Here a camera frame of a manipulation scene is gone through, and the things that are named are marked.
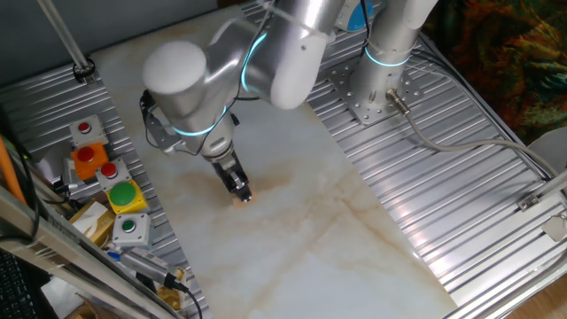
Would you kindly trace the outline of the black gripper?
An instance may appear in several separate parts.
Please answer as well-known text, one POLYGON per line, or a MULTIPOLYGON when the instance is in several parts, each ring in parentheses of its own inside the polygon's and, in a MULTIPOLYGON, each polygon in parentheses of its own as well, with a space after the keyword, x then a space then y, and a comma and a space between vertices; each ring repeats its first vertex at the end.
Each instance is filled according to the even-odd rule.
POLYGON ((248 177, 235 151, 225 154, 213 162, 212 166, 226 189, 231 193, 235 193, 240 202, 252 200, 252 191, 248 184, 248 177))

